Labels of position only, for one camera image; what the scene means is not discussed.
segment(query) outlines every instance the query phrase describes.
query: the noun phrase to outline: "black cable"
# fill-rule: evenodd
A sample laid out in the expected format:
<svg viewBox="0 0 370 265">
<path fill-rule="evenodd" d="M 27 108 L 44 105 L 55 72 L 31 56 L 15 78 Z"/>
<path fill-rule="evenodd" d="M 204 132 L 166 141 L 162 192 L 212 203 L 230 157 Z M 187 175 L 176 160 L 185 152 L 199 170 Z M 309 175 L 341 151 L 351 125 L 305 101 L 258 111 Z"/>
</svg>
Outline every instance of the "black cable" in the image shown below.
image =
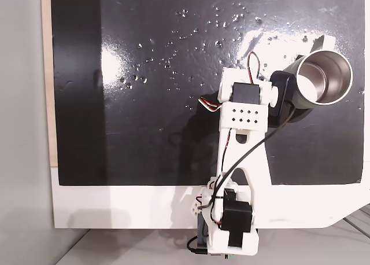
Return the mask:
<svg viewBox="0 0 370 265">
<path fill-rule="evenodd" d="M 351 225 L 351 227 L 357 229 L 359 232 L 361 232 L 363 235 L 365 235 L 366 237 L 368 237 L 370 239 L 370 234 L 366 233 L 364 230 L 362 230 L 361 228 L 359 228 L 358 226 L 356 226 L 353 222 L 351 222 L 350 220 L 348 220 L 347 218 L 343 218 L 343 220 L 348 223 L 349 225 Z"/>
<path fill-rule="evenodd" d="M 192 239 L 190 239 L 189 241 L 187 241 L 186 243 L 186 247 L 189 251 L 191 251 L 192 253 L 195 253 L 197 255 L 207 255 L 208 254 L 208 251 L 207 249 L 195 249 L 195 248 L 192 248 L 190 246 L 190 243 L 193 242 L 194 240 L 196 240 L 198 238 L 198 236 L 194 236 Z"/>
<path fill-rule="evenodd" d="M 194 236 L 192 239 L 190 239 L 189 241 L 187 241 L 187 244 L 186 244 L 186 247 L 189 251 L 191 252 L 194 252 L 197 250 L 197 249 L 194 249 L 194 248 L 191 248 L 190 247 L 190 243 L 193 242 L 194 240 L 196 240 L 198 238 L 198 236 Z"/>
<path fill-rule="evenodd" d="M 225 182 L 225 180 L 228 178 L 228 176 L 230 174 L 232 174 L 232 172 L 234 171 L 234 169 L 236 169 L 237 166 L 249 154 L 251 154 L 256 148 L 258 148 L 260 145 L 262 145 L 264 142 L 266 142 L 268 139 L 270 139 L 272 136 L 274 136 L 280 129 L 282 129 L 289 122 L 289 120 L 291 119 L 291 117 L 294 114 L 294 111 L 295 111 L 295 107 L 292 107 L 291 112 L 289 113 L 288 117 L 286 118 L 286 120 L 283 121 L 283 123 L 281 125 L 279 125 L 278 127 L 276 127 L 270 134 L 268 134 L 265 138 L 263 138 L 262 140 L 260 140 L 254 147 L 252 147 L 250 150 L 248 150 L 247 153 L 245 153 L 238 161 L 236 161 L 236 163 L 234 165 L 232 165 L 232 167 L 227 171 L 227 173 L 224 175 L 224 177 L 222 177 L 220 183 L 217 184 L 217 187 L 215 187 L 215 189 L 213 191 L 213 194 L 212 194 L 212 197 L 211 197 L 210 201 L 208 202 L 208 204 L 199 206 L 198 207 L 199 210 L 202 210 L 204 208 L 210 207 L 210 205 L 214 203 L 214 201 L 216 199 L 217 192 L 220 190 L 222 184 Z"/>
</svg>

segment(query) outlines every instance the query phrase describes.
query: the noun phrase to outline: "red and white wire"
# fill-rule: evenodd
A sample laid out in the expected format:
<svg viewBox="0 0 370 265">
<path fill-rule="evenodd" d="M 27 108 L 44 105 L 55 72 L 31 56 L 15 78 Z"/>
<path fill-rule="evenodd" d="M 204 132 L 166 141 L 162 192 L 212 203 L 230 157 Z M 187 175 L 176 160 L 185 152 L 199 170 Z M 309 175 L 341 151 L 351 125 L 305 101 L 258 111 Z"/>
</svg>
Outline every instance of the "red and white wire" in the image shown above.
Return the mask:
<svg viewBox="0 0 370 265">
<path fill-rule="evenodd" d="M 215 112 L 221 108 L 221 104 L 211 103 L 208 100 L 204 99 L 203 97 L 199 98 L 198 101 L 200 104 L 204 106 L 204 108 L 206 108 L 210 112 Z"/>
</svg>

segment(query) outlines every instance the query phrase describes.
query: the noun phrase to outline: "white base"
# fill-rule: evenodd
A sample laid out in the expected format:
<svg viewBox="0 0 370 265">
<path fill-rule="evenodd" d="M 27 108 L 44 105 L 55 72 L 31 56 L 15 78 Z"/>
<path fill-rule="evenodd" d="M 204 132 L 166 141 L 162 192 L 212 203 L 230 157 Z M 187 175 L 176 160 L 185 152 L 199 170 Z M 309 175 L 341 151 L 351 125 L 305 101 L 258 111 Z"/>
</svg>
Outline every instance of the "white base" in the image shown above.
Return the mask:
<svg viewBox="0 0 370 265">
<path fill-rule="evenodd" d="M 332 225 L 370 203 L 369 178 L 365 177 L 369 165 L 364 164 L 363 183 L 271 186 L 269 202 L 258 210 L 255 227 Z M 60 186 L 57 168 L 51 169 L 51 180 L 56 228 L 197 228 L 196 217 L 189 210 L 202 186 Z"/>
</svg>

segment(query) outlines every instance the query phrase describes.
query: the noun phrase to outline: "wooden edge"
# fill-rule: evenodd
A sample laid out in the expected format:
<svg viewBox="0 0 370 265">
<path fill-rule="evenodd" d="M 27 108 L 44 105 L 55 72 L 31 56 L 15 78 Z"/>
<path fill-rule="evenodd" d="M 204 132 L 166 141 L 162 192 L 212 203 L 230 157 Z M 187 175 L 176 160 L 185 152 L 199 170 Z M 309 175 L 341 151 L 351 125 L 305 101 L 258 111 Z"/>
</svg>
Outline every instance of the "wooden edge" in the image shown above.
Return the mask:
<svg viewBox="0 0 370 265">
<path fill-rule="evenodd" d="M 41 0 L 41 12 L 47 132 L 49 137 L 49 159 L 51 167 L 58 167 L 56 112 L 54 100 L 53 32 L 51 30 L 51 0 Z"/>
</svg>

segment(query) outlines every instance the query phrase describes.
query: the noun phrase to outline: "gray floor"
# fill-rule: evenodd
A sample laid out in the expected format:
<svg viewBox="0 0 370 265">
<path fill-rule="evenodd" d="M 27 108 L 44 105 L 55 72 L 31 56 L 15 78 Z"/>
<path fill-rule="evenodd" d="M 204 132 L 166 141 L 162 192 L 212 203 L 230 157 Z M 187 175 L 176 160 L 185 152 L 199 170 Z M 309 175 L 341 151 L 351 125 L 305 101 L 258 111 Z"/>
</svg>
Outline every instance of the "gray floor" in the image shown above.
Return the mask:
<svg viewBox="0 0 370 265">
<path fill-rule="evenodd" d="M 370 216 L 357 211 L 348 217 L 370 233 Z M 119 264 L 299 264 L 367 265 L 370 239 L 341 220 L 326 229 L 260 230 L 255 256 L 200 256 L 186 250 L 193 231 L 90 230 L 58 265 Z"/>
</svg>

